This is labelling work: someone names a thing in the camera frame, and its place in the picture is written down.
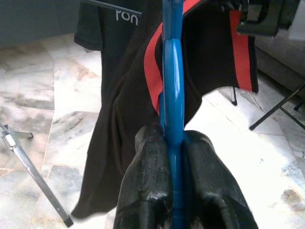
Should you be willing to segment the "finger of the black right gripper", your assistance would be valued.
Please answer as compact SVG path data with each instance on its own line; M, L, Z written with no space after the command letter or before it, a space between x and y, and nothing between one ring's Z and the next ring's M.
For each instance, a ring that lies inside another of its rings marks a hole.
M274 37L288 30L297 10L295 0L242 0L239 34Z

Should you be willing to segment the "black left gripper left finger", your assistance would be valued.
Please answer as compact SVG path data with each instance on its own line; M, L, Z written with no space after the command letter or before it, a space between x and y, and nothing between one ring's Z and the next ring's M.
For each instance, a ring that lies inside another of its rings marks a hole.
M135 156L120 187L115 229L170 229L173 195L167 143L159 124L135 136Z

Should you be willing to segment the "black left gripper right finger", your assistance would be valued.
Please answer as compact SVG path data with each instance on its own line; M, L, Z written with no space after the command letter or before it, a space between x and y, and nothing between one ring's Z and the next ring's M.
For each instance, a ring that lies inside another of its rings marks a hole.
M187 228L256 229L246 199L208 136L194 130L183 136Z

